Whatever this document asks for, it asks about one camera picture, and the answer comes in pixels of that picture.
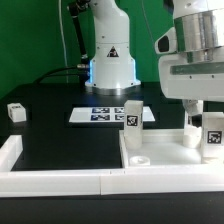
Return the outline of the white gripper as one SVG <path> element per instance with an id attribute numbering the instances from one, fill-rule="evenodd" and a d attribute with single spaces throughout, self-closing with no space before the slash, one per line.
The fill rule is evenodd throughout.
<path id="1" fill-rule="evenodd" d="M 184 99 L 189 116 L 203 112 L 203 101 L 224 102 L 224 47 L 215 48 L 213 60 L 188 63 L 187 54 L 177 51 L 177 35 L 170 28 L 155 42 L 159 80 L 166 98 Z"/>

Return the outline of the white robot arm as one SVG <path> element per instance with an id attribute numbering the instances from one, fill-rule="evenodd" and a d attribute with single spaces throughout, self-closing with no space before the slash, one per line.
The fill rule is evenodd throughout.
<path id="1" fill-rule="evenodd" d="M 173 26 L 155 42 L 167 98 L 224 102 L 224 0 L 165 0 Z M 129 17 L 115 0 L 90 0 L 95 56 L 86 87 L 120 95 L 140 85 L 129 49 Z"/>

